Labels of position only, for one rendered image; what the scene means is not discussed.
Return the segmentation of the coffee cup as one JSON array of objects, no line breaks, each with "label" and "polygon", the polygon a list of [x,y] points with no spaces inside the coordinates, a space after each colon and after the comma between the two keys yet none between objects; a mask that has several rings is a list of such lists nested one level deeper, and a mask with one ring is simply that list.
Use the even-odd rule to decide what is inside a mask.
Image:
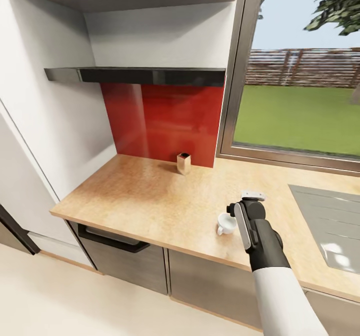
[{"label": "coffee cup", "polygon": [[219,235],[231,234],[236,230],[238,226],[236,217],[230,216],[228,212],[221,213],[217,218],[217,223],[218,223],[217,233]]}]

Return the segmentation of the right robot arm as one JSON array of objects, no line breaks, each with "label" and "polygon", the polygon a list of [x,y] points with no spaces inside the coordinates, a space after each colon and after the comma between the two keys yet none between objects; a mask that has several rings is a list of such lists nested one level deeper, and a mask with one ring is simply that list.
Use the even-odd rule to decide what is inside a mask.
[{"label": "right robot arm", "polygon": [[329,336],[284,254],[283,240],[266,219],[262,192],[242,191],[226,212],[235,217],[249,254],[264,336]]}]

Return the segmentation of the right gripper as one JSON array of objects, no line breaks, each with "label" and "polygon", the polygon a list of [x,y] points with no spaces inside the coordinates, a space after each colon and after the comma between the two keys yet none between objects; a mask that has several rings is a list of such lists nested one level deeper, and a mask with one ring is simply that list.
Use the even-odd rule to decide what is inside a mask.
[{"label": "right gripper", "polygon": [[236,217],[235,216],[235,203],[231,203],[229,206],[226,207],[226,212],[228,212],[230,214],[230,216],[232,217]]}]

